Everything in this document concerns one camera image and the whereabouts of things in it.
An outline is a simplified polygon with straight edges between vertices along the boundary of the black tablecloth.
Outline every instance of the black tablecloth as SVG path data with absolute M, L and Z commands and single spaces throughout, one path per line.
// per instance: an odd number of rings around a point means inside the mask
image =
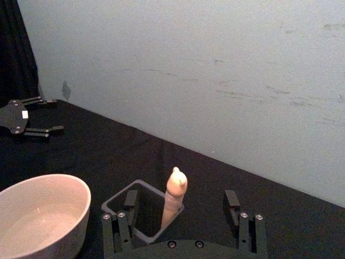
M 31 127 L 64 125 L 49 142 L 2 134 L 0 190 L 43 174 L 83 179 L 92 202 L 78 258 L 102 258 L 101 204 L 136 179 L 165 192 L 174 166 L 188 177 L 185 210 L 159 241 L 199 239 L 236 247 L 222 208 L 223 190 L 241 208 L 266 219 L 269 258 L 344 258 L 345 209 L 156 138 L 133 127 L 58 101 L 29 112 Z

